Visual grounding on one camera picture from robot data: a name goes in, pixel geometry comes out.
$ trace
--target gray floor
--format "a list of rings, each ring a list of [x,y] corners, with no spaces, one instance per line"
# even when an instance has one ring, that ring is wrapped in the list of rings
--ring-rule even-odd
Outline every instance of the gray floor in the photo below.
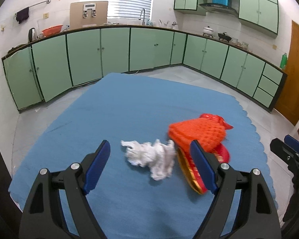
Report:
[[[182,66],[157,69],[150,72],[138,73],[138,75],[146,75],[213,89],[230,94],[239,101],[243,109],[247,111],[252,123],[256,126],[257,133],[260,135],[261,142],[264,145],[265,153],[268,155],[268,166],[277,195],[276,200],[279,204],[278,215],[280,220],[282,220],[292,193],[291,178],[293,175],[287,169],[287,165],[270,151],[269,144],[273,138],[278,137],[283,139],[287,134],[296,134],[294,137],[299,139],[294,126],[276,110],[268,113],[257,104],[227,86]],[[49,103],[42,103],[20,114],[13,142],[12,174],[15,174],[28,150],[45,129],[88,88],[89,86],[77,88],[55,98]]]

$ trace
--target countertop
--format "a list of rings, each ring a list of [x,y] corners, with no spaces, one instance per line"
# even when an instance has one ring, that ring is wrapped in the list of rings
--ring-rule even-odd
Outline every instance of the countertop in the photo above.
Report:
[[[161,29],[161,30],[167,30],[167,31],[174,31],[174,32],[179,32],[179,33],[184,33],[184,34],[192,35],[192,36],[203,37],[205,39],[210,39],[210,40],[213,40],[213,41],[217,41],[217,42],[223,43],[225,45],[228,45],[228,46],[234,47],[236,49],[239,49],[241,51],[244,51],[244,52],[246,52],[246,53],[248,53],[250,55],[253,55],[253,56],[259,58],[260,60],[266,62],[267,64],[275,67],[280,72],[282,72],[282,73],[284,72],[283,70],[281,70],[281,68],[275,66],[274,64],[272,64],[269,61],[261,58],[260,56],[254,54],[254,53],[252,53],[252,52],[250,52],[250,51],[248,51],[246,49],[243,49],[243,48],[241,48],[239,46],[236,46],[234,44],[231,44],[231,43],[228,43],[228,42],[225,42],[225,41],[221,41],[217,37],[210,38],[210,37],[207,37],[207,36],[202,36],[202,35],[193,34],[193,33],[189,33],[189,32],[184,32],[184,31],[181,31],[181,30],[175,30],[175,29],[171,29],[171,28],[161,28],[161,27],[142,26],[142,25],[104,25],[104,26],[85,27],[85,28],[77,28],[77,29],[73,29],[73,30],[63,31],[63,32],[57,33],[55,35],[51,35],[49,37],[44,37],[44,38],[41,38],[41,39],[38,39],[38,40],[35,40],[35,41],[32,41],[32,42],[29,42],[27,44],[24,44],[23,46],[20,46],[20,47],[16,48],[15,50],[7,53],[4,57],[2,57],[2,60],[5,60],[6,58],[10,57],[11,55],[13,55],[14,53],[16,53],[19,50],[22,50],[22,49],[24,49],[26,47],[29,47],[29,46],[31,46],[31,45],[33,45],[35,43],[38,43],[38,42],[46,40],[46,39],[50,39],[50,38],[53,38],[53,37],[61,36],[61,35],[64,35],[64,34],[69,34],[69,33],[74,33],[74,32],[79,32],[79,31],[84,31],[84,30],[102,29],[102,28],[153,28],[153,29]]]

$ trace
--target dark towel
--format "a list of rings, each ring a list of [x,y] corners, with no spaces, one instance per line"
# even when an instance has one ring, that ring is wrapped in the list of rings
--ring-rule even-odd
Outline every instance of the dark towel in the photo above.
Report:
[[[19,24],[29,18],[29,7],[17,12],[16,20]]]

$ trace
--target white pot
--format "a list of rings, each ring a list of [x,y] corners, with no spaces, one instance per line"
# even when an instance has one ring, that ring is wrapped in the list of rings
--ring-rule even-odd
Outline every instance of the white pot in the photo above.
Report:
[[[203,33],[204,33],[204,34],[207,34],[207,35],[213,35],[214,31],[213,31],[212,28],[210,28],[209,26],[207,26],[207,27],[205,27],[205,28],[203,29]]]

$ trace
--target crumpled white towel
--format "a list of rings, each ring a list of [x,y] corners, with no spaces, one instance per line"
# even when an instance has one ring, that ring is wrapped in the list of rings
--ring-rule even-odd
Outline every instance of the crumpled white towel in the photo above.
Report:
[[[121,145],[126,147],[125,156],[128,161],[134,166],[148,166],[154,180],[159,181],[171,176],[176,155],[173,140],[169,140],[167,145],[162,144],[159,139],[156,139],[153,145],[150,142],[140,144],[137,141],[121,141]]]

